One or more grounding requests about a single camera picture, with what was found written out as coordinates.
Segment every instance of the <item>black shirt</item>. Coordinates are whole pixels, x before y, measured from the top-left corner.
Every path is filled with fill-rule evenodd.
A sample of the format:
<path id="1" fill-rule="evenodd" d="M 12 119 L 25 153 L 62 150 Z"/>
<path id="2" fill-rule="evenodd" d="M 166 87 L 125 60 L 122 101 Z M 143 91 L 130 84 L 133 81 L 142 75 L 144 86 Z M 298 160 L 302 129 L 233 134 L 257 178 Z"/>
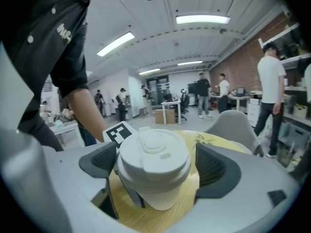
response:
<path id="1" fill-rule="evenodd" d="M 196 93 L 202 97 L 208 96 L 209 88 L 210 88 L 210 85 L 207 79 L 199 80 L 196 83 Z"/>
<path id="2" fill-rule="evenodd" d="M 103 96 L 101 93 L 96 93 L 95 97 L 94 97 L 94 100 L 95 100 L 95 103 L 96 105 L 102 105 L 103 102 L 102 102 L 102 99 L 104 100 Z"/>
<path id="3" fill-rule="evenodd" d="M 23 0 L 9 20 L 3 44 L 14 67 L 34 93 L 22 118 L 39 109 L 48 75 L 62 96 L 87 88 L 84 42 L 90 0 Z"/>

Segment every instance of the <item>bag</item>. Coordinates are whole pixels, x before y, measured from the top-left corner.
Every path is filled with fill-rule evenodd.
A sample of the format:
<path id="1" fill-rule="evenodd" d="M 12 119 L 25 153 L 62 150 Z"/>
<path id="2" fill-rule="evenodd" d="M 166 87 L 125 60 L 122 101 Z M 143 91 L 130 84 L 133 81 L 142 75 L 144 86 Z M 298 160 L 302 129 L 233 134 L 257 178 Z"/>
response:
<path id="1" fill-rule="evenodd" d="M 118 105 L 123 104 L 123 102 L 122 102 L 122 100 L 121 100 L 119 95 L 116 96 L 116 100 L 118 102 Z"/>

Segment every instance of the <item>cardboard box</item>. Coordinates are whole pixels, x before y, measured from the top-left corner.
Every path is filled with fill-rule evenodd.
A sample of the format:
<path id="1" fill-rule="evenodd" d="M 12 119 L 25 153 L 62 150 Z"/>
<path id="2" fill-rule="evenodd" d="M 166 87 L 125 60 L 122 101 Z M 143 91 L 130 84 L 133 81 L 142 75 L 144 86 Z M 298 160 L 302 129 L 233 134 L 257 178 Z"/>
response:
<path id="1" fill-rule="evenodd" d="M 163 110 L 155 110 L 155 123 L 156 124 L 164 124 L 164 118 L 163 118 Z M 165 110 L 165 116 L 166 116 L 166 124 L 175 124 L 175 110 Z"/>
<path id="2" fill-rule="evenodd" d="M 307 111 L 308 111 L 307 107 L 306 108 L 300 108 L 300 107 L 295 106 L 293 116 L 299 117 L 302 119 L 306 119 Z"/>

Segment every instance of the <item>fluorescent light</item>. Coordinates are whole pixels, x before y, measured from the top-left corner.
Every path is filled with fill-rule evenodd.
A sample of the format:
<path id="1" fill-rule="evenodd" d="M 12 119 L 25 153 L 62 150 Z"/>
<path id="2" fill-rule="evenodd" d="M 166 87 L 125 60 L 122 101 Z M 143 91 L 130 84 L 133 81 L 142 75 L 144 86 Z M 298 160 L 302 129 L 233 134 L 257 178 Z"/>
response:
<path id="1" fill-rule="evenodd" d="M 190 65 L 190 64 L 199 64 L 202 63 L 203 61 L 192 61 L 192 62 L 184 62 L 184 63 L 179 63 L 178 66 L 184 66 L 184 65 Z"/>
<path id="2" fill-rule="evenodd" d="M 117 48 L 118 46 L 121 46 L 125 42 L 135 38 L 131 32 L 121 36 L 119 39 L 115 40 L 114 42 L 110 43 L 108 46 L 104 47 L 102 50 L 100 50 L 97 55 L 103 57 L 109 52 L 111 52 L 113 49 Z"/>
<path id="3" fill-rule="evenodd" d="M 192 15 L 176 17 L 177 24 L 191 23 L 191 22 L 215 22 L 227 24 L 230 21 L 229 17 L 211 16 L 211 15 Z"/>
<path id="4" fill-rule="evenodd" d="M 145 71 L 145 72 L 140 72 L 139 75 L 144 75 L 144 74 L 151 73 L 151 72 L 156 72 L 156 71 L 160 71 L 160 68 L 149 70 L 149 71 Z"/>

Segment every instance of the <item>printed logo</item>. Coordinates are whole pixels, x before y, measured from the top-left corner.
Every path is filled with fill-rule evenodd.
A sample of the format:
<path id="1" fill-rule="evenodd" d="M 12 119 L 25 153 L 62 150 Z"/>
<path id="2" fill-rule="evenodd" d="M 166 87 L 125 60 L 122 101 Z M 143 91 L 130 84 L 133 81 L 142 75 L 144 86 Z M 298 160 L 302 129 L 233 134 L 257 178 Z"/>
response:
<path id="1" fill-rule="evenodd" d="M 65 29 L 63 23 L 62 23 L 61 25 L 58 26 L 57 32 L 59 33 L 59 35 L 60 35 L 63 39 L 68 40 L 68 43 L 70 43 L 71 37 L 72 37 L 71 31 Z"/>

